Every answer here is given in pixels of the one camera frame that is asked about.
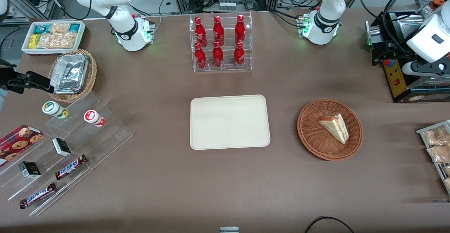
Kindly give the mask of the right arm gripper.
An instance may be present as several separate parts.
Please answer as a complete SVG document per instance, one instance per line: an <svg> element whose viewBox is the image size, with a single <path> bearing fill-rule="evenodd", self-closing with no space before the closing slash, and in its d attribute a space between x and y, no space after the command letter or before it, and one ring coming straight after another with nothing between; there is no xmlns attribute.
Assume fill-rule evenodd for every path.
<svg viewBox="0 0 450 233"><path fill-rule="evenodd" d="M25 87L39 89L45 92L54 92L51 80L38 73L28 71L26 74L16 72L14 68L0 69L1 89L23 94Z"/></svg>

